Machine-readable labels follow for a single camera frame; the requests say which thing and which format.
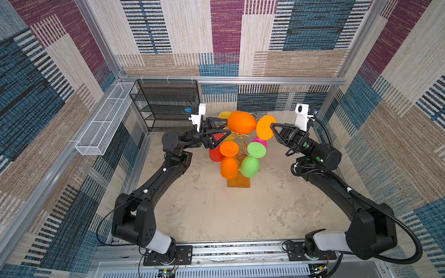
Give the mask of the pink wine glass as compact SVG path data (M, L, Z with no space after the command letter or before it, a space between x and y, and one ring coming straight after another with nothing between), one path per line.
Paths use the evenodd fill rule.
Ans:
M261 143L265 148L268 148L267 142L265 140L260 139L259 137L254 138L253 142Z

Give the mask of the orange wine glass back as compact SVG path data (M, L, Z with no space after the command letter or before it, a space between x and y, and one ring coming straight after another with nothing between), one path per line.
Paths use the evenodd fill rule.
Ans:
M230 131L237 134L249 135L256 131L257 137L261 140L268 141L273 137L271 125L277 123L277 120L271 115L265 115L260 120L247 112L232 112L227 120Z

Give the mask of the orange wine glass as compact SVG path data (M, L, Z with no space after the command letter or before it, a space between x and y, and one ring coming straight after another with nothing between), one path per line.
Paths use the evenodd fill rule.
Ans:
M235 156L239 153L239 146L232 141L223 142L220 146L220 153L223 156L220 165L220 174L230 180L238 175L238 161Z
M271 125L277 123L277 120L271 115L265 115L260 120L247 112L232 112L227 120L230 131L237 134L249 135L256 131L257 137L261 140L268 141L273 137Z

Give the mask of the green wine glass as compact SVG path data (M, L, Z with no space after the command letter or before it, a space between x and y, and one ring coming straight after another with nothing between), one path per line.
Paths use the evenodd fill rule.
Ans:
M248 156L242 161L240 172L247 178L253 178L257 175L260 168L259 159L266 155L267 149L260 142L251 142L248 145L247 152Z

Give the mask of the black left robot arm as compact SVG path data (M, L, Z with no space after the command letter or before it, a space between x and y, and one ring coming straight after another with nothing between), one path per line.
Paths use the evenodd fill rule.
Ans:
M208 117L200 130L166 132L162 136L164 161L157 172L131 194L121 194L115 202L111 234L118 239L152 251L162 263L172 262L176 241L156 227L154 209L166 190L189 168L193 154L190 148L215 149L231 131L227 119Z

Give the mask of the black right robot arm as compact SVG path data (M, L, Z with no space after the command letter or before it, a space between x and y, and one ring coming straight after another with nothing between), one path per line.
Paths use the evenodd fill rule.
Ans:
M277 142L286 146L286 156L301 153L291 172L302 177L327 195L348 217L347 231L328 232L320 229L306 234L305 252L312 257L321 251L343 251L360 259L369 259L397 245L396 227L388 217L393 210L376 204L351 187L344 185L334 170L342 154L327 143L318 143L309 133L290 124L271 124Z

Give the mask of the yellow wine glass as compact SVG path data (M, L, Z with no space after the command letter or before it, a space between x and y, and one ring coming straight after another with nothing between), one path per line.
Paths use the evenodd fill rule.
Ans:
M218 118L219 119L228 119L231 114L232 114L231 111L223 111L218 114Z

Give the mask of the red wine glass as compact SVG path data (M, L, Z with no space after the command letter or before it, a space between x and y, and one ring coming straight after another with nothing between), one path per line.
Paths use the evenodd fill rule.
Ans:
M224 136L224 133L215 134L214 138L219 141ZM220 146L215 149L209 149L209 157L213 162L221 162L224 159L224 155L220 152Z

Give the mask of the orange wine glass front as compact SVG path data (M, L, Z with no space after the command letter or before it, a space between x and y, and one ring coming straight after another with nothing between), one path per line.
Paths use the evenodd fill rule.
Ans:
M220 174L230 180L238 175L238 161L235 156L239 153L239 146L232 141L223 142L220 146L220 153L223 156L220 165Z

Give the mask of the black mesh shelf rack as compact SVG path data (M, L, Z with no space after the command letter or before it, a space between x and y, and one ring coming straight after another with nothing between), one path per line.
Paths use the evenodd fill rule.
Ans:
M200 104L197 81L138 79L130 97L150 132L187 132L191 106Z

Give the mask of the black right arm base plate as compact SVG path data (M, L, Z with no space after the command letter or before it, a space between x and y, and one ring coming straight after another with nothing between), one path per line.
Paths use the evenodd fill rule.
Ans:
M321 251L311 242L304 240L286 240L282 243L283 251L288 255L289 261L335 261L337 254L334 251Z

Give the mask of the white mesh wall basket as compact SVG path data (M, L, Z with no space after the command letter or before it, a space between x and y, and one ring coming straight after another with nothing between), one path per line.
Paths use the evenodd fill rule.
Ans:
M108 95L99 111L83 132L75 149L83 156L103 156L115 136L131 104L130 94L136 92L134 83L119 82Z

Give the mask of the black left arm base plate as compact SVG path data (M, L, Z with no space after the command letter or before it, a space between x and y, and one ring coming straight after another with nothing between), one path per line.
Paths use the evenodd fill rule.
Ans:
M148 250L143 257L144 266L173 266L175 264L191 265L193 255L192 245L179 245L170 248L166 254Z

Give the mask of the aluminium front rail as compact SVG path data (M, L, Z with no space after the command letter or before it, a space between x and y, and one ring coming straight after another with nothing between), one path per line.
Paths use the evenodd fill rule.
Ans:
M321 251L313 259L303 240L177 243L174 260L133 246L100 247L89 278L389 278L374 259Z

